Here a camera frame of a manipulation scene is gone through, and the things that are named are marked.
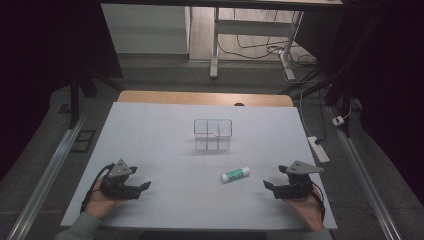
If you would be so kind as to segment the white green glue stick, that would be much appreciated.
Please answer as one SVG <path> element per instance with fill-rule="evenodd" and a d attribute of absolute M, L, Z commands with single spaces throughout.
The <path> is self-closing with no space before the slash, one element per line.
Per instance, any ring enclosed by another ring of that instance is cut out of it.
<path fill-rule="evenodd" d="M 249 176 L 250 172 L 251 170 L 249 167 L 244 167 L 244 168 L 239 168 L 239 169 L 224 173 L 221 175 L 221 182 L 229 183 L 235 180 L 242 179 L 244 177 Z"/>

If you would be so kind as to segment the white table cover sheet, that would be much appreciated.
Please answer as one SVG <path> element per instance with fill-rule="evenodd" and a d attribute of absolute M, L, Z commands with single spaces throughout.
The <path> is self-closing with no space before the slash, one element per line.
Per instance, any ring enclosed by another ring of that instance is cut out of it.
<path fill-rule="evenodd" d="M 227 151 L 195 149 L 196 119 L 230 119 Z M 263 180 L 287 181 L 279 165 L 314 161 L 294 107 L 115 103 L 62 223 L 70 226 L 98 172 L 123 159 L 137 167 L 128 184 L 151 181 L 137 200 L 119 204 L 105 224 L 116 228 L 294 230 L 304 224 Z M 221 175 L 249 167 L 229 183 Z"/>

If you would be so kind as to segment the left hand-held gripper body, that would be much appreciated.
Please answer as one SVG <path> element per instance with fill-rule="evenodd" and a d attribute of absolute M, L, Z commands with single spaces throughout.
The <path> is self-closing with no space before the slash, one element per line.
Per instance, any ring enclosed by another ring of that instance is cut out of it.
<path fill-rule="evenodd" d="M 120 159 L 103 177 L 100 190 L 106 197 L 113 199 L 138 199 L 141 195 L 140 187 L 125 184 L 130 175 L 132 175 L 130 167 L 123 159 Z"/>

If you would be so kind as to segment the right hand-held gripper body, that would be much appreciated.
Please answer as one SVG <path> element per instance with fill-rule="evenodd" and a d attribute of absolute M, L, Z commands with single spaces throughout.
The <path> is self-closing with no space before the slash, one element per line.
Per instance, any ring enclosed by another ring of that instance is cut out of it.
<path fill-rule="evenodd" d="M 323 168 L 302 161 L 295 161 L 287 166 L 288 185 L 275 186 L 276 199 L 301 199 L 313 192 L 312 173 L 321 173 Z"/>

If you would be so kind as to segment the metal floor rail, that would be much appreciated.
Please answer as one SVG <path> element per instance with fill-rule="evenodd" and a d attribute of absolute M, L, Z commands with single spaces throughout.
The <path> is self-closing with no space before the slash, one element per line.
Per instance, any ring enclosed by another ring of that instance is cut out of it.
<path fill-rule="evenodd" d="M 86 118 L 87 112 L 83 112 L 74 126 L 65 132 L 6 240 L 25 240 L 27 237 Z"/>
<path fill-rule="evenodd" d="M 374 211 L 377 221 L 387 240 L 403 240 L 401 232 L 391 216 L 387 205 L 380 196 L 374 181 L 372 180 L 365 164 L 353 141 L 346 136 L 340 126 L 331 124 L 335 130 L 341 145 L 347 154 L 358 181 L 367 197 L 367 200 Z"/>

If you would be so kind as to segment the white desk frame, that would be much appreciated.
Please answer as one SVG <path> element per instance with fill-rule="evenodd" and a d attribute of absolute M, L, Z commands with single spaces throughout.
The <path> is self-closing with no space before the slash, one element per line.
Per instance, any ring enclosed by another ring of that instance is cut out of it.
<path fill-rule="evenodd" d="M 285 22 L 264 22 L 248 21 L 236 19 L 220 19 L 220 9 L 214 8 L 213 25 L 213 46 L 210 65 L 210 78 L 216 79 L 218 76 L 218 37 L 219 35 L 248 35 L 248 36 L 269 36 L 285 37 L 286 44 L 279 51 L 278 56 L 284 69 L 284 76 L 289 81 L 295 80 L 295 75 L 289 62 L 289 54 L 295 40 L 298 27 L 301 22 L 303 12 L 294 11 L 290 23 Z"/>

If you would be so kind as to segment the person's left hand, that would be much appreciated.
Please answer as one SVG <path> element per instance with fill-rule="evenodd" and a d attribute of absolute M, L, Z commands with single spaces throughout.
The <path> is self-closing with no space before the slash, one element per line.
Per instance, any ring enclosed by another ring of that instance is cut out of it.
<path fill-rule="evenodd" d="M 121 200 L 106 197 L 100 190 L 100 185 L 101 181 L 98 180 L 91 191 L 91 196 L 84 212 L 96 219 L 102 220 L 114 207 L 121 203 Z"/>

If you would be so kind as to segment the black floor frame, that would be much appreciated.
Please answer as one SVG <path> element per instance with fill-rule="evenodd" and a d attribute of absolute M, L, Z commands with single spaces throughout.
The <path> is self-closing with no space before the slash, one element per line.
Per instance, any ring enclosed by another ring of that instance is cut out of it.
<path fill-rule="evenodd" d="M 81 130 L 72 146 L 73 153 L 87 153 L 94 140 L 95 130 Z"/>

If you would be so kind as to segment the wooden table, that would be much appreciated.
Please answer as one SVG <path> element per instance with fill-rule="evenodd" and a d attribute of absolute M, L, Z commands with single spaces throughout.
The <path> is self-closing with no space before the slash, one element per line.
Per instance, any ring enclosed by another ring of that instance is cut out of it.
<path fill-rule="evenodd" d="M 245 106 L 251 107 L 293 107 L 293 101 L 287 95 L 136 90 L 122 91 L 118 102 L 219 106 L 234 106 L 235 103 L 243 103 Z"/>

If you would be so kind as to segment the clear acrylic organizer box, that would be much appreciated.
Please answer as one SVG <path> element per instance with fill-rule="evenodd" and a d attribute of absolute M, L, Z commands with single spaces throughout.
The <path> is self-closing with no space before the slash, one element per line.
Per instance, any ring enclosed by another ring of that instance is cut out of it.
<path fill-rule="evenodd" d="M 195 149 L 198 151 L 227 151 L 232 137 L 230 119 L 196 119 L 194 121 Z"/>

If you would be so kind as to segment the white cabinet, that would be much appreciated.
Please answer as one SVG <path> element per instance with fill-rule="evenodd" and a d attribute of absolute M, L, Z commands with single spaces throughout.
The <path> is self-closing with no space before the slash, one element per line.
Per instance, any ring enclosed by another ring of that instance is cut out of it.
<path fill-rule="evenodd" d="M 102 3 L 118 53 L 188 54 L 190 9 Z"/>

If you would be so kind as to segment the person's right hand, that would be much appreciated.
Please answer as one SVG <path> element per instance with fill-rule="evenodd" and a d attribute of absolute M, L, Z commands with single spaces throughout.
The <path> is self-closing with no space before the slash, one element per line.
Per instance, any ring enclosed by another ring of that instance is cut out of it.
<path fill-rule="evenodd" d="M 324 229 L 321 206 L 314 196 L 320 196 L 317 187 L 314 187 L 313 193 L 305 198 L 286 199 L 285 202 L 298 214 L 299 219 L 305 224 L 308 230 L 320 231 Z"/>

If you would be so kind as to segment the white power strip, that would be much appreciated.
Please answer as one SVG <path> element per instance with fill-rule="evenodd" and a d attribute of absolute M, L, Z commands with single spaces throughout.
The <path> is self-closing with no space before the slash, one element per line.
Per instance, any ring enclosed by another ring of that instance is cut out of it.
<path fill-rule="evenodd" d="M 326 154 L 324 148 L 321 146 L 320 140 L 315 136 L 310 136 L 307 138 L 309 145 L 312 151 L 315 153 L 318 161 L 320 163 L 327 163 L 330 161 L 328 155 Z"/>

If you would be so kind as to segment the black stand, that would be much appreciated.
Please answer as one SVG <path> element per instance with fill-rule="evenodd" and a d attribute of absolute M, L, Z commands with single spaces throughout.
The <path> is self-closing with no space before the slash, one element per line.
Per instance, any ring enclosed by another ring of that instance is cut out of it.
<path fill-rule="evenodd" d="M 116 77 L 122 78 L 122 71 L 119 71 Z M 108 76 L 105 72 L 87 64 L 79 63 L 75 66 L 70 79 L 70 129 L 76 127 L 81 117 L 79 92 L 82 92 L 85 97 L 94 98 L 98 93 L 98 89 L 94 84 L 95 79 L 100 80 L 102 83 L 118 92 L 122 92 L 125 88 L 115 81 L 116 77 Z"/>
<path fill-rule="evenodd" d="M 320 65 L 316 73 L 306 76 L 305 79 L 311 80 L 325 69 L 330 70 L 330 75 L 326 80 L 304 89 L 296 95 L 296 98 L 301 99 L 330 86 L 324 103 L 326 106 L 334 106 L 340 98 L 343 98 L 342 114 L 345 117 L 345 123 L 341 125 L 341 129 L 347 137 L 350 137 L 349 116 L 353 84 L 351 74 L 368 38 L 375 30 L 376 24 L 377 22 L 370 18 L 367 21 L 363 20 L 342 26 L 341 29 L 345 31 L 345 34 L 336 39 L 336 49 Z"/>

